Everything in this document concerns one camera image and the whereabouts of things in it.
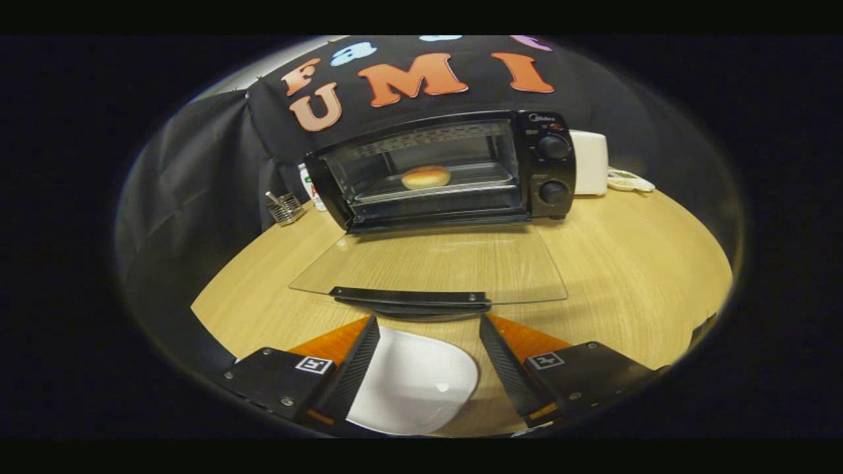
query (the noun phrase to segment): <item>blue letter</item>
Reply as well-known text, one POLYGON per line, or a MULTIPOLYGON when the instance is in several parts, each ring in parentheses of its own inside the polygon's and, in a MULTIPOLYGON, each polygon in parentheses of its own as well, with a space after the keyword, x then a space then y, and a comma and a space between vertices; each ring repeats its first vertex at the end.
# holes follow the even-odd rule
POLYGON ((343 64, 354 61, 359 57, 366 57, 377 50, 378 48, 372 48, 372 44, 368 41, 357 43, 356 45, 351 45, 335 52, 333 56, 334 60, 330 62, 330 65, 342 66, 343 64))
POLYGON ((451 41, 451 40, 458 40, 462 38, 462 35, 424 35, 419 36, 419 40, 422 41, 451 41))

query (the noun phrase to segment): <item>control panel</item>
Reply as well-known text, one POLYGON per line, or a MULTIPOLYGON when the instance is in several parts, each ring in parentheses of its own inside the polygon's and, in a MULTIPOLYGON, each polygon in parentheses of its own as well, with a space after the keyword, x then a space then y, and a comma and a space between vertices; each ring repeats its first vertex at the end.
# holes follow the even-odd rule
POLYGON ((518 125, 529 150, 531 211, 535 217, 564 218, 577 184, 577 159, 562 116, 555 112, 520 111, 518 125))

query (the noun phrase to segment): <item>white plate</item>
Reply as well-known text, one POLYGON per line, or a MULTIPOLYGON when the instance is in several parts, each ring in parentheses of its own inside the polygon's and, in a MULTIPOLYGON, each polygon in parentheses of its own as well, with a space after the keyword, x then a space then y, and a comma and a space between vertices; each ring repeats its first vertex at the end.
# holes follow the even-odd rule
POLYGON ((651 192, 656 189, 656 185, 650 181, 624 170, 609 170, 608 184, 612 189, 619 191, 638 190, 651 192))
POLYGON ((477 386, 462 349, 381 326, 380 341, 347 420, 385 434, 428 434, 445 426, 477 386))

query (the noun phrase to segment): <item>oven door handle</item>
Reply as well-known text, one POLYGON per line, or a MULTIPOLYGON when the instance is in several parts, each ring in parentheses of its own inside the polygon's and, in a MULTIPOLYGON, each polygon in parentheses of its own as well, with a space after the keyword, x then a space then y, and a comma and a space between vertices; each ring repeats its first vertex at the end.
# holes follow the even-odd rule
POLYGON ((416 292, 334 287, 330 296, 391 317, 466 315, 491 310, 484 292, 416 292))

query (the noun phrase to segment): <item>midea logo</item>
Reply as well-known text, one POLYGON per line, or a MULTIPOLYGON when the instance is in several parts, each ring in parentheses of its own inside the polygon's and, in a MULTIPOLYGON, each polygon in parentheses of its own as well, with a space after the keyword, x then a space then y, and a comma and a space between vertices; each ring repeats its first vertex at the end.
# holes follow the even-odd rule
POLYGON ((529 119, 531 121, 556 121, 553 117, 540 116, 539 114, 530 114, 529 119))

